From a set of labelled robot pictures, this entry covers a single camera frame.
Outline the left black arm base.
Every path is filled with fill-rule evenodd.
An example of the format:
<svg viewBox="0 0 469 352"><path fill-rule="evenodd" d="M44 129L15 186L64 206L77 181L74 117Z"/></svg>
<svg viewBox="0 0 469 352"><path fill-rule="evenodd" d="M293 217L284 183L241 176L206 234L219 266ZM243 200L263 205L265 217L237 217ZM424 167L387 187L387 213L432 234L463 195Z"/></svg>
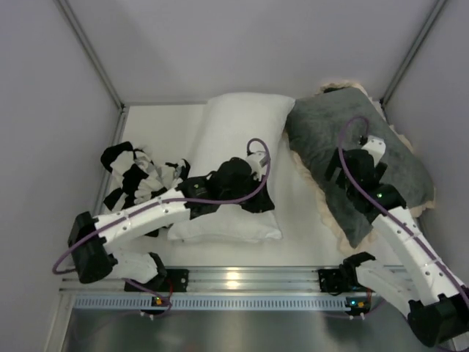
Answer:
<svg viewBox="0 0 469 352"><path fill-rule="evenodd" d="M135 282L135 284L159 293L185 293L189 282L189 273L188 269L170 268L166 270L165 276L159 274L147 283Z"/></svg>

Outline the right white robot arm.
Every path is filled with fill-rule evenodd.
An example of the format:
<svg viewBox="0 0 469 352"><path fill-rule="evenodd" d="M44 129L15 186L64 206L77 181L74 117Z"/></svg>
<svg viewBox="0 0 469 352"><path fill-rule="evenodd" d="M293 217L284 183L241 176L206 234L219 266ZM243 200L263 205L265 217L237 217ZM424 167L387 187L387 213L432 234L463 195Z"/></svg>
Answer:
<svg viewBox="0 0 469 352"><path fill-rule="evenodd" d="M384 166L364 148L338 147L325 177L339 174L336 184L388 242L411 280L401 279L367 252L346 258L339 270L346 286L378 293L406 318L423 345L435 347L468 332L468 287L429 245L396 188L380 182Z"/></svg>

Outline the right aluminium corner post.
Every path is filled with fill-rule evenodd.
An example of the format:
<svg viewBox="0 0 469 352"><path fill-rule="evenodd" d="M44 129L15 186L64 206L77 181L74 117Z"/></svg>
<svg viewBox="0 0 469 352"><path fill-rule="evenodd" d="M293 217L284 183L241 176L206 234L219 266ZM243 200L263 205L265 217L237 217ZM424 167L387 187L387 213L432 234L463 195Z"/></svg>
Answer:
<svg viewBox="0 0 469 352"><path fill-rule="evenodd" d="M390 102L402 79L405 77L422 46L428 39L435 24L447 8L448 3L448 0L437 0L432 2L432 6L430 7L428 14L425 16L423 23L419 26L417 34L414 36L410 47L406 50L405 55L399 63L395 73L392 75L390 83L387 85L383 96L380 99L380 105L383 110L385 110L386 106Z"/></svg>

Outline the black white patterned cloth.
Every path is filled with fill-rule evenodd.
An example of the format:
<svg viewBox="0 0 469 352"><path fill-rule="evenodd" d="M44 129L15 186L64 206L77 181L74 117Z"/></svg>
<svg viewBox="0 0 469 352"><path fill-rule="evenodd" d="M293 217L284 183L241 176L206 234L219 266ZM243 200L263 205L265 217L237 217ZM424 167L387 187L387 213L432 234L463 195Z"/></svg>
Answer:
<svg viewBox="0 0 469 352"><path fill-rule="evenodd" d="M114 187L104 198L107 210L117 212L149 201L188 178L191 169L185 159L155 163L142 148L123 142L104 150L100 157Z"/></svg>

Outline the left aluminium corner post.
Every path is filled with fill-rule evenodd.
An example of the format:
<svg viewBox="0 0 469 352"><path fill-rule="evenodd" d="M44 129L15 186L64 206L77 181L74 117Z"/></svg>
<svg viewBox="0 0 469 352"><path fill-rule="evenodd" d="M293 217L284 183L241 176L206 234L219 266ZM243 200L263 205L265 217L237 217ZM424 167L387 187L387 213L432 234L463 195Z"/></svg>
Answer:
<svg viewBox="0 0 469 352"><path fill-rule="evenodd" d="M70 2L65 0L54 0L53 2L67 25L70 27L73 35L77 39L82 51L92 65L93 70L100 79L101 84L103 85L113 104L119 111L123 111L125 108L125 103L122 101L119 93L111 82L111 79L109 78L103 63L97 55L96 50L94 49Z"/></svg>

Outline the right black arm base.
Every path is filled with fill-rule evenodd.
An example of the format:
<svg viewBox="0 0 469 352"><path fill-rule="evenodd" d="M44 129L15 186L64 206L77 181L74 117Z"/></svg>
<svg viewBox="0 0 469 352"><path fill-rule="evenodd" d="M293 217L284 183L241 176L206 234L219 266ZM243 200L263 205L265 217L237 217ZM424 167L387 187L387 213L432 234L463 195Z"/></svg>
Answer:
<svg viewBox="0 0 469 352"><path fill-rule="evenodd" d="M358 292L361 286L353 273L343 268L324 268L318 270L318 279L322 293L338 296L342 293Z"/></svg>

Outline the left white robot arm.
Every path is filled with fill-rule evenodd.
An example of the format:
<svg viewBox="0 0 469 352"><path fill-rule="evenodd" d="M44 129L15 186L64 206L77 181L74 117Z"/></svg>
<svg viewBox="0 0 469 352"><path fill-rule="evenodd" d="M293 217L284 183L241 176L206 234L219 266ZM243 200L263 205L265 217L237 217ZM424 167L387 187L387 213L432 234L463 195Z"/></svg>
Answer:
<svg viewBox="0 0 469 352"><path fill-rule="evenodd" d="M139 284L163 281L166 269L156 253L129 252L122 246L162 227L215 213L222 205L239 205L251 213L271 210L269 173L270 157L252 153L231 158L208 175L190 177L128 209L96 217L88 212L78 215L68 245L79 282L110 277Z"/></svg>

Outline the aluminium mounting rail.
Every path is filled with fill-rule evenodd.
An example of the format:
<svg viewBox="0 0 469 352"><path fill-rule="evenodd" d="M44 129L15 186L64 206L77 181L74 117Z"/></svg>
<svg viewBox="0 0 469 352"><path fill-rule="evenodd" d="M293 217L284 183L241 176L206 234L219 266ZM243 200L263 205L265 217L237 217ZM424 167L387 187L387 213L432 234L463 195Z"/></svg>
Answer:
<svg viewBox="0 0 469 352"><path fill-rule="evenodd" d="M316 293L320 267L170 268L169 284L178 293Z"/></svg>

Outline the aluminium corner post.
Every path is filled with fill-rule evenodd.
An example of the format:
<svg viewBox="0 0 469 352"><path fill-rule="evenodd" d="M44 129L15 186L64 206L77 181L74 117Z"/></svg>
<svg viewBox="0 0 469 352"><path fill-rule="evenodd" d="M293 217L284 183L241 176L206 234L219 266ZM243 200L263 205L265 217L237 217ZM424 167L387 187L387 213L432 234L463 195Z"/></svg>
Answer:
<svg viewBox="0 0 469 352"><path fill-rule="evenodd" d="M119 93L111 82L111 79L109 78L103 63L97 55L96 50L94 49L70 2L65 0L54 0L53 2L67 25L70 27L73 35L77 39L82 51L92 65L93 70L100 79L101 84L103 85L113 104L119 111L123 111L125 108L125 103L122 101Z"/></svg>
<svg viewBox="0 0 469 352"><path fill-rule="evenodd" d="M405 55L399 63L395 73L392 75L390 83L387 85L383 96L380 99L380 105L383 110L385 110L386 106L390 102L402 79L405 77L422 46L428 39L435 24L447 8L448 3L448 0L437 0L432 2L432 6L430 7L428 14L425 16L423 23L419 26L417 34L414 36L410 47L406 50Z"/></svg>

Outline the grey cream frilled pillowcase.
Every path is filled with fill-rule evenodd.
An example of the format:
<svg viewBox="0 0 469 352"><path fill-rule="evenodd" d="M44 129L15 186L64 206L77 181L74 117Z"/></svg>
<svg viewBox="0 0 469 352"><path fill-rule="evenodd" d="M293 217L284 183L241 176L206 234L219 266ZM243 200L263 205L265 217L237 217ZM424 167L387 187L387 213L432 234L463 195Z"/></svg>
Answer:
<svg viewBox="0 0 469 352"><path fill-rule="evenodd" d="M329 86L296 100L285 131L300 174L314 189L321 220L343 254L366 250L375 237L366 213L379 213L347 179L343 166L381 204L396 201L414 218L435 206L428 171L363 88Z"/></svg>

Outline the plain white pillow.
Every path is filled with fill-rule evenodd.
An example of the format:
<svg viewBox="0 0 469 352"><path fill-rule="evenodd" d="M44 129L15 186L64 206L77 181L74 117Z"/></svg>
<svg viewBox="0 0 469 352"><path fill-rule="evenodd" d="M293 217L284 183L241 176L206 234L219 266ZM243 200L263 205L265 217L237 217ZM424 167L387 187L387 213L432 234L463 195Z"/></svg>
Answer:
<svg viewBox="0 0 469 352"><path fill-rule="evenodd" d="M251 156L274 160L294 98L284 95L238 92L210 99L190 156L190 177L208 176L232 201L253 192L259 178L248 165ZM180 222L169 229L170 241L280 240L274 216L273 179L242 205L220 205L214 213Z"/></svg>

